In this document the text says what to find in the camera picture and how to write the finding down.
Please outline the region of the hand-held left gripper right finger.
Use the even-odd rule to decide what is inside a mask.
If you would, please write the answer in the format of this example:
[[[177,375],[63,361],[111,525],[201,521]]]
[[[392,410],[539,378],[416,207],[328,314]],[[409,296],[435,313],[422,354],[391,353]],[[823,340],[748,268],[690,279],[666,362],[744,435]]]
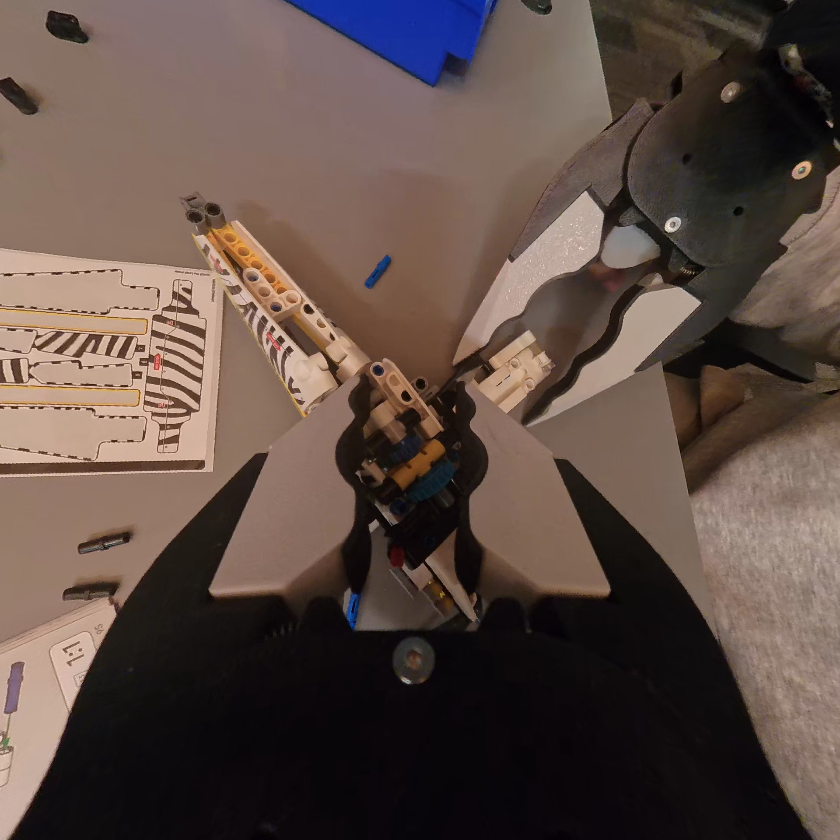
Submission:
[[[455,430],[465,482],[455,573],[484,601],[603,599],[611,588],[553,454],[473,384],[459,384]]]

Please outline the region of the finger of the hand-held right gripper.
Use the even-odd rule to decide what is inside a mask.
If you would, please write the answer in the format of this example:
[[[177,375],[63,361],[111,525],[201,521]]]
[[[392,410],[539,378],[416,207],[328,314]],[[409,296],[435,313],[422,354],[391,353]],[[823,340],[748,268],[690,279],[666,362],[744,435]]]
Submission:
[[[612,306],[603,333],[574,357],[523,422],[542,423],[633,376],[699,307],[700,300],[682,287],[631,286]]]
[[[593,260],[601,246],[603,219],[603,210],[583,192],[519,256],[510,255],[462,336],[453,364],[487,347],[499,327],[520,317],[547,283]]]

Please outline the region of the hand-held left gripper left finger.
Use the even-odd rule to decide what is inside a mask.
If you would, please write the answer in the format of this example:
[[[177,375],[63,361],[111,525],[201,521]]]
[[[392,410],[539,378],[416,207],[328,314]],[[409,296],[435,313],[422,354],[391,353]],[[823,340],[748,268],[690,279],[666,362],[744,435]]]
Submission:
[[[340,440],[360,432],[370,384],[351,377],[270,447],[227,544],[213,597],[342,597],[342,547],[355,522],[357,466],[340,467]]]

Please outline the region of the white lego skid assembly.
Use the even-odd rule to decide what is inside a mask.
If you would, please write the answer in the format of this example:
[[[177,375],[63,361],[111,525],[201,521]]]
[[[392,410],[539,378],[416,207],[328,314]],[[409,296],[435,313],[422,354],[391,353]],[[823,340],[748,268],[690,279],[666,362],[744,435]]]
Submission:
[[[478,369],[471,384],[505,414],[512,414],[553,372],[555,362],[534,333],[523,330]]]

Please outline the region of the long black lego beam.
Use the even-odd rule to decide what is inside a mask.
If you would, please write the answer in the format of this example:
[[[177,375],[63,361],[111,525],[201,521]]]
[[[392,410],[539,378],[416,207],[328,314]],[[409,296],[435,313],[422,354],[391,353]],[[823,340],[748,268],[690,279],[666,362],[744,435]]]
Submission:
[[[485,361],[479,352],[472,353],[466,356],[463,360],[454,365],[454,369],[447,378],[446,382],[440,385],[435,395],[441,396],[444,393],[454,389],[458,382],[470,381],[470,377],[474,378],[478,371],[481,371],[485,365]]]

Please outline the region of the zebra striped lego helicopter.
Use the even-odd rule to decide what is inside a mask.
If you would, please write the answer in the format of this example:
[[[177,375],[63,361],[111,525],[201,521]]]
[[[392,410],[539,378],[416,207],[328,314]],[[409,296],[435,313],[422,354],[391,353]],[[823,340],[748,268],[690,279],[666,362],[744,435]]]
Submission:
[[[238,311],[301,419],[351,377],[370,384],[360,432],[339,442],[339,466],[357,466],[355,522],[342,547],[350,588],[364,590],[384,535],[388,563],[443,618],[480,619],[480,599],[455,573],[455,531],[465,482],[455,430],[459,384],[447,393],[417,388],[388,359],[371,360],[262,248],[198,192],[181,198],[197,249]]]

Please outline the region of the lego instruction booklet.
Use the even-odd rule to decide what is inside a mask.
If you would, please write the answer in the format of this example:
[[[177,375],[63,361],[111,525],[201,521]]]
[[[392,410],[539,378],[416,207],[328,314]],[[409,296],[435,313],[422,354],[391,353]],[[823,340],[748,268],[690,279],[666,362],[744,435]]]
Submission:
[[[103,598],[2,643],[1,838],[11,837],[43,781],[116,615]]]

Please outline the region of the zebra sticker sheet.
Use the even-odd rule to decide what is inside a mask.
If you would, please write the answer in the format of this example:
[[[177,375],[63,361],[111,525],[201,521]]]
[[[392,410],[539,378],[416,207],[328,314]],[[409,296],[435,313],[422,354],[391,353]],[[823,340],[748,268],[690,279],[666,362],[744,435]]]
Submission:
[[[222,327],[206,270],[2,249],[2,476],[212,471]]]

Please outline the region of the blue plastic bin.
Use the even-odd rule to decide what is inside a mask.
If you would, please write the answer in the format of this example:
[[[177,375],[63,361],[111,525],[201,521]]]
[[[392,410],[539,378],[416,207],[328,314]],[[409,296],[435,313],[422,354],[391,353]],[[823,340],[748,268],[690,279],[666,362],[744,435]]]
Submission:
[[[467,67],[496,1],[292,1],[291,5],[431,87]]]

